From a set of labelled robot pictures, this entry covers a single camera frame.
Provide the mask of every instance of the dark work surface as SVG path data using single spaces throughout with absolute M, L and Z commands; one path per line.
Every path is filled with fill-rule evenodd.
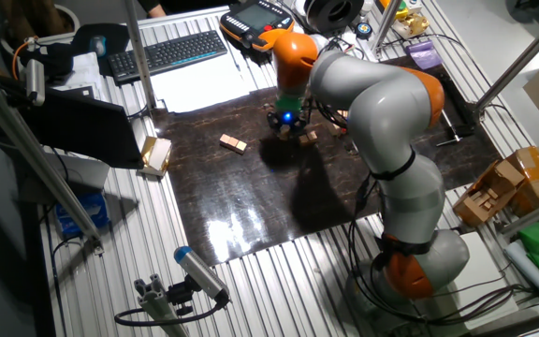
M 266 89 L 203 110 L 153 115 L 158 136 L 172 140 L 168 176 L 188 243 L 210 264 L 352 218 L 355 192 L 368 169 L 351 151 L 351 140 L 333 138 L 319 113 L 308 126 L 319 138 L 313 147 L 278 140 L 263 108 L 274 100 L 275 89 Z M 444 126 L 441 117 L 413 146 L 438 165 L 446 189 L 473 182 L 499 158 L 481 128 L 458 144 L 436 147 L 450 139 Z M 222 134 L 245 141 L 244 155 L 221 147 Z M 372 196 L 362 215 L 376 211 Z

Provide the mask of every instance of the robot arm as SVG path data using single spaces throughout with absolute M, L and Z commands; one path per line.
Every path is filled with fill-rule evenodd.
M 469 259 L 456 233 L 434 231 L 444 207 L 443 178 L 410 146 L 438 121 L 444 105 L 440 82 L 412 69 L 327 51 L 313 65 L 310 87 L 333 109 L 349 110 L 348 131 L 383 194 L 382 240 L 393 244 L 386 244 L 385 267 L 375 273 L 376 290 L 391 300 L 431 296 Z

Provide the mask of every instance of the cardboard box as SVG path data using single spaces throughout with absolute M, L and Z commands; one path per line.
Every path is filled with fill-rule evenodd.
M 506 160 L 526 178 L 509 204 L 515 215 L 524 216 L 539 208 L 539 148 L 517 150 Z
M 459 198 L 453 210 L 467 225 L 477 227 L 504 208 L 524 179 L 508 161 L 496 161 Z
M 168 170 L 171 146 L 172 142 L 167 139 L 147 136 L 140 152 L 145 167 L 138 172 L 163 177 Z

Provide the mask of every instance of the metal pole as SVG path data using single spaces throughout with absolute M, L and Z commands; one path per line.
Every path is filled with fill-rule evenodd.
M 380 22 L 377 38 L 374 40 L 373 46 L 371 47 L 371 51 L 373 53 L 379 52 L 378 48 L 382 44 L 382 41 L 384 41 L 384 38 L 386 38 L 386 34 L 388 34 L 388 30 L 394 22 L 394 17 L 397 15 L 397 11 L 399 11 L 401 3 L 402 0 L 390 0 L 390 3 L 388 3 L 388 6 L 384 10 L 384 15 L 382 15 L 382 21 Z
M 53 193 L 53 196 L 67 210 L 84 235 L 98 242 L 100 235 L 91 217 L 80 205 L 70 187 L 60 174 L 51 167 L 43 149 L 17 110 L 7 105 L 0 92 L 0 126 L 16 145 L 22 156 L 38 174 L 39 178 Z
M 140 75 L 140 81 L 145 91 L 145 99 L 147 99 L 147 108 L 149 110 L 155 109 L 155 95 L 153 94 L 153 85 L 151 84 L 151 74 L 149 73 L 149 67 L 147 66 L 147 56 L 145 55 L 145 48 L 142 46 L 142 40 L 140 39 L 140 31 L 138 30 L 137 11 L 135 10 L 135 3 L 133 0 L 124 0 L 126 5 L 126 12 L 128 13 L 128 34 L 130 35 L 130 41 L 132 42 L 132 50 L 135 54 L 137 61 L 138 73 Z
M 492 84 L 488 91 L 475 104 L 474 113 L 479 113 L 480 118 L 483 117 L 484 108 L 492 102 L 510 81 L 532 60 L 539 52 L 539 37 L 537 37 L 523 53 L 509 66 L 506 71 Z
M 503 230 L 501 230 L 501 234 L 503 234 L 505 238 L 510 238 L 515 235 L 515 233 L 519 232 L 521 229 L 529 227 L 531 224 L 537 221 L 539 221 L 539 209 L 525 215 L 516 222 L 506 226 L 505 228 L 503 228 Z

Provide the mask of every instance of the white paper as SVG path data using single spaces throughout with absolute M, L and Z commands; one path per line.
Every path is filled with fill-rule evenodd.
M 97 54 L 94 52 L 85 53 L 82 55 L 74 56 L 74 65 L 72 67 L 72 74 L 59 87 L 73 88 L 85 83 L 94 83 L 100 100 L 109 102 L 105 96 L 103 90 L 103 83 L 101 82 L 101 75 L 99 75 L 99 63 L 97 62 Z
M 230 54 L 151 77 L 168 111 L 188 112 L 248 95 Z

